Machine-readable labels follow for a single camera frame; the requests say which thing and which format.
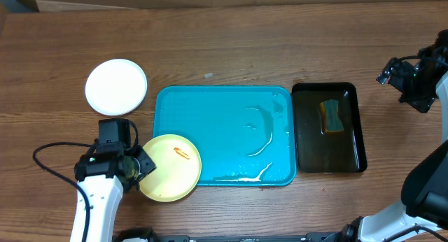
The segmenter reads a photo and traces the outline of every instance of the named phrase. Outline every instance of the sponge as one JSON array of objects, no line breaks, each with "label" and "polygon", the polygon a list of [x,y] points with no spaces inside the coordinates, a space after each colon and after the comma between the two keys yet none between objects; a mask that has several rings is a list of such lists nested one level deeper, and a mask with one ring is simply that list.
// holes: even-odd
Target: sponge
[{"label": "sponge", "polygon": [[336,134],[344,131],[344,125],[339,118],[339,101],[329,99],[319,104],[322,119],[322,132]]}]

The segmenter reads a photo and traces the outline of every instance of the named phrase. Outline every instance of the blue tray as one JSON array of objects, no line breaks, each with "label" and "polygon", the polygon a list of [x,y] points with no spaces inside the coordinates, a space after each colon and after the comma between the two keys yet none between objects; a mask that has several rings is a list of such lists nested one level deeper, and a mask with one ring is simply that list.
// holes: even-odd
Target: blue tray
[{"label": "blue tray", "polygon": [[284,186],[297,173],[291,96],[282,87],[166,87],[154,117],[154,137],[195,144],[200,186]]}]

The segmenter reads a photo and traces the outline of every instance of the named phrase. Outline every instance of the water spill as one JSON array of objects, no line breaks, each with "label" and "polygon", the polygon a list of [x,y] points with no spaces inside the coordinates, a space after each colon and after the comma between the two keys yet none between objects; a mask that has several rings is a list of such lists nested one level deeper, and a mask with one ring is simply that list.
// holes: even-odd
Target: water spill
[{"label": "water spill", "polygon": [[261,182],[261,176],[263,173],[271,166],[272,163],[269,163],[264,169],[260,171],[258,176],[255,178],[247,178],[247,177],[241,177],[241,176],[223,176],[223,177],[217,177],[213,178],[213,180],[221,181],[221,182]]},{"label": "water spill", "polygon": [[257,127],[256,127],[255,125],[251,124],[251,123],[247,123],[247,124],[245,124],[243,127],[250,127],[250,128],[252,128],[253,130],[257,130]]},{"label": "water spill", "polygon": [[283,112],[283,106],[279,102],[274,102],[274,113],[281,113]]},{"label": "water spill", "polygon": [[265,135],[266,135],[265,144],[263,144],[255,151],[250,152],[249,154],[246,155],[247,157],[252,157],[259,155],[272,142],[272,136],[274,134],[274,118],[272,118],[272,115],[269,111],[266,111],[261,106],[249,106],[247,109],[253,109],[259,111],[265,122]]}]

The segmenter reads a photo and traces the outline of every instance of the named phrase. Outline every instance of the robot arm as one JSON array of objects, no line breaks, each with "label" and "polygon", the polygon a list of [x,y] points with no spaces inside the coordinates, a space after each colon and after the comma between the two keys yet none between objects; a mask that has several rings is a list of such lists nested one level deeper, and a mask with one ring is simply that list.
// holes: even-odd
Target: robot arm
[{"label": "robot arm", "polygon": [[[131,147],[130,125],[136,141]],[[87,242],[112,241],[113,225],[123,192],[147,176],[155,164],[138,145],[134,124],[125,119],[99,121],[97,152],[87,152],[75,165],[78,186],[87,195],[90,205]],[[70,242],[82,241],[86,222],[85,199],[78,191],[76,214]]]},{"label": "robot arm", "polygon": [[[402,192],[402,198],[403,197],[406,197],[407,199],[414,198],[409,201],[405,200],[406,203],[409,205],[412,205],[415,201],[418,201],[417,200],[418,197],[413,197],[416,195],[416,192],[415,190],[412,189],[408,180],[411,180],[412,181],[411,183],[414,184],[413,182],[417,181],[417,176],[419,177],[418,180],[421,180],[420,173],[423,172],[425,172],[426,174],[430,173],[430,176],[435,177],[435,179],[431,180],[429,178],[428,180],[426,180],[425,185],[426,189],[424,189],[425,187],[420,189],[425,190],[425,192],[423,193],[426,196],[420,198],[421,199],[426,198],[423,200],[424,205],[427,201],[432,201],[430,200],[430,198],[432,197],[434,201],[436,201],[436,204],[432,204],[435,206],[428,208],[428,210],[431,211],[431,209],[435,208],[436,210],[432,210],[431,212],[442,211],[442,213],[445,212],[444,216],[439,218],[429,218],[433,222],[425,218],[422,218],[418,215],[412,217],[407,214],[407,207],[402,203],[402,200],[399,200],[394,204],[390,205],[389,207],[385,208],[378,214],[367,216],[361,220],[358,229],[358,239],[360,241],[365,242],[385,241],[387,238],[391,238],[396,234],[399,234],[400,232],[403,232],[409,228],[413,228],[417,225],[427,227],[433,231],[438,231],[441,228],[438,226],[437,222],[448,221],[448,211],[444,211],[448,210],[448,198],[447,198],[448,196],[446,194],[443,195],[443,192],[440,191],[442,188],[448,189],[446,186],[444,186],[444,184],[446,184],[446,179],[441,178],[444,173],[448,172],[448,158],[445,158],[447,153],[446,151],[444,151],[445,149],[448,148],[448,143],[446,142],[448,139],[448,73],[443,75],[443,77],[437,83],[436,92],[439,97],[440,105],[442,108],[442,145],[430,157],[428,157],[425,161],[423,161],[421,165],[419,165],[415,170],[413,170],[413,172],[411,172],[411,174],[408,177],[409,179],[405,181],[405,185],[403,187]],[[428,168],[427,165],[429,162],[434,163],[434,165],[437,164],[438,165],[437,168],[435,168],[435,170],[431,170],[431,168]],[[421,168],[421,166],[426,166],[426,168],[418,170],[418,168]],[[429,191],[428,188],[430,187],[433,189],[436,188],[438,192],[434,193]],[[394,241],[404,241],[416,235],[418,235],[418,233],[413,231],[404,236],[400,236],[394,239]]]}]

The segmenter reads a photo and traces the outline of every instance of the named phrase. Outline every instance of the wooden table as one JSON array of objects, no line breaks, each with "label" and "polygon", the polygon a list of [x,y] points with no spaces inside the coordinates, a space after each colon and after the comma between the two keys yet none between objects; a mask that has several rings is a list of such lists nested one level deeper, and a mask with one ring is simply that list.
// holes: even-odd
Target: wooden table
[{"label": "wooden table", "polygon": [[[169,85],[349,81],[369,164],[362,175],[298,173],[280,188],[199,187],[175,204],[131,192],[115,232],[291,235],[338,231],[372,215],[400,198],[406,175],[439,146],[441,132],[438,102],[420,114],[375,78],[391,57],[415,54],[447,27],[447,2],[8,15],[0,39],[0,240],[68,241],[76,191],[38,168],[32,152],[97,136],[104,116],[89,107],[84,85],[113,58],[138,63],[148,76],[146,100],[127,116],[143,143],[152,136],[155,98]],[[40,158],[73,178],[82,151],[53,148]]]}]

